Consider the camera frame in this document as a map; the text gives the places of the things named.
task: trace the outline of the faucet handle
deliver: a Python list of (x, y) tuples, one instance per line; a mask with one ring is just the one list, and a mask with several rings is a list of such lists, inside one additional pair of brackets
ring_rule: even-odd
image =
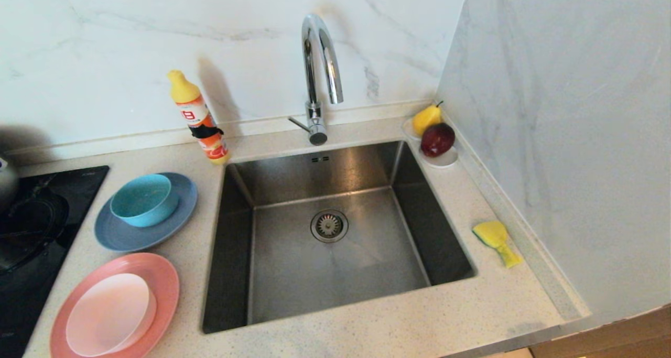
[(305, 126), (304, 124), (298, 122), (294, 117), (289, 117), (288, 120), (289, 120), (289, 121), (292, 121), (292, 122), (293, 122), (294, 124), (296, 124), (299, 128), (304, 129), (304, 130), (307, 131), (308, 133), (312, 133), (312, 132), (310, 131), (310, 129), (307, 128), (307, 126)]

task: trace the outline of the yellow pear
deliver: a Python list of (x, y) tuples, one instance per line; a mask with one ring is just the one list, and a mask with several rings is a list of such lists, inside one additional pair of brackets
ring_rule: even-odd
[(440, 118), (440, 105), (443, 102), (439, 102), (436, 105), (430, 105), (421, 112), (415, 114), (413, 117), (413, 129), (415, 134), (422, 136), (424, 131), (429, 127), (441, 122)]

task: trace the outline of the drain strainer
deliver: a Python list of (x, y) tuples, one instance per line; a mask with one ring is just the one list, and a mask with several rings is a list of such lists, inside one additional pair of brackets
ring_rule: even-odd
[(347, 218), (338, 210), (323, 210), (312, 218), (312, 235), (324, 243), (335, 243), (347, 233)]

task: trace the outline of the kettle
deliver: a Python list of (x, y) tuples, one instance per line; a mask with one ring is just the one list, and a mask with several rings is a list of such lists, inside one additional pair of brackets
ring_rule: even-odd
[(19, 174), (16, 168), (0, 153), (0, 213), (5, 211), (19, 190)]

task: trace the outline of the kitchen sink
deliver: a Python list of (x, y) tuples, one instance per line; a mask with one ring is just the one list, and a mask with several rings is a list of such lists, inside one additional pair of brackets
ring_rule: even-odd
[(203, 331), (473, 275), (404, 141), (230, 164)]

